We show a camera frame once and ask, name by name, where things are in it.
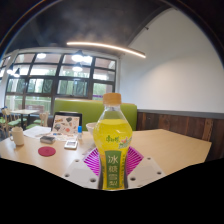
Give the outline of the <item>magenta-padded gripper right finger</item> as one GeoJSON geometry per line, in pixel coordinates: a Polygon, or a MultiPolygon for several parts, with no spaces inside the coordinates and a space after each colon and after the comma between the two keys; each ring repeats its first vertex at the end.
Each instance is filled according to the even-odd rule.
{"type": "Polygon", "coordinates": [[[151,156],[144,157],[135,148],[129,147],[125,165],[125,188],[143,187],[162,177],[165,173],[151,156]]]}

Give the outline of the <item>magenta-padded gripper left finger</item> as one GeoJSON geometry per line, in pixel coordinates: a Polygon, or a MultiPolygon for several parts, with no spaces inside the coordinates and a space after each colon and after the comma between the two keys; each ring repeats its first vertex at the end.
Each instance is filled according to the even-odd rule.
{"type": "Polygon", "coordinates": [[[101,165],[96,148],[80,154],[69,165],[63,178],[84,188],[99,189],[101,165]]]}

